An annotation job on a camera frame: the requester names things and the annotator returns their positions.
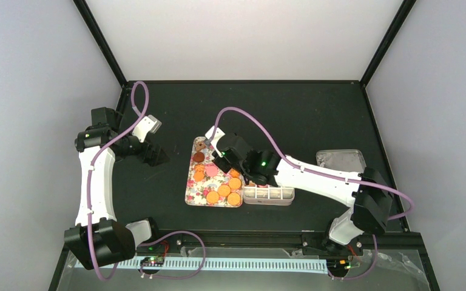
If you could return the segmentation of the floral cookie tray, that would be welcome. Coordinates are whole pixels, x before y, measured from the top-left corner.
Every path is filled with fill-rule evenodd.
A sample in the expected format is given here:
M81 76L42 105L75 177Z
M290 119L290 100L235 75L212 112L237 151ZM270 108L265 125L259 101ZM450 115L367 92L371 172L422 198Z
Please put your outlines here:
M242 194L245 184L243 177L234 169L228 173L218 169L215 177L206 176L204 168L208 165L216 166L212 157L214 150L207 145L201 150L205 155L205 160L201 163L194 162L192 157L197 152L195 144L199 141L205 142L205 137L196 137L193 141L184 195L185 203L189 206L240 207L243 203Z

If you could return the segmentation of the pink divided cookie tin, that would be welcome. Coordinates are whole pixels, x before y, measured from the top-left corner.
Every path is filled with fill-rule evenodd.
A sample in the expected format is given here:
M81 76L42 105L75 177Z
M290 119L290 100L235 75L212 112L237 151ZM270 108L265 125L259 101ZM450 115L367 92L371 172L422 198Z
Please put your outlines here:
M291 187L244 186L243 200L247 204L264 206L289 206L295 198Z

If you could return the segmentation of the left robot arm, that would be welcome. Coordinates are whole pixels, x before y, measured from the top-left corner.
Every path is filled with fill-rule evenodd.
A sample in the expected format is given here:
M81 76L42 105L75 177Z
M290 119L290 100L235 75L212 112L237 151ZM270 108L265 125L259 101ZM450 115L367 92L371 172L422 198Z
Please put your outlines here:
M154 116L142 116L125 133L118 132L121 115L114 109L93 109L91 116L91 126L75 140L82 173L81 200L74 227L64 233L64 244L87 270L133 258L136 248L152 237L150 218L128 224L117 221L112 198L116 160L136 156L152 167L168 160L163 149L149 139L161 127Z

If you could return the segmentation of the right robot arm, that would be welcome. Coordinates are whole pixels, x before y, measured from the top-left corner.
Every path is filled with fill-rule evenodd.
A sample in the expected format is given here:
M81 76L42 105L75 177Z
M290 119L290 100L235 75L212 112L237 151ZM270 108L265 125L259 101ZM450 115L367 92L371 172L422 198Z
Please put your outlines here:
M214 149L214 163L224 172L234 169L257 186L301 189L346 206L321 237L326 252L339 253L363 233L386 232L393 194L380 184L379 172L371 168L362 173L343 172L307 164L270 150L256 150L235 133L206 133L205 138Z

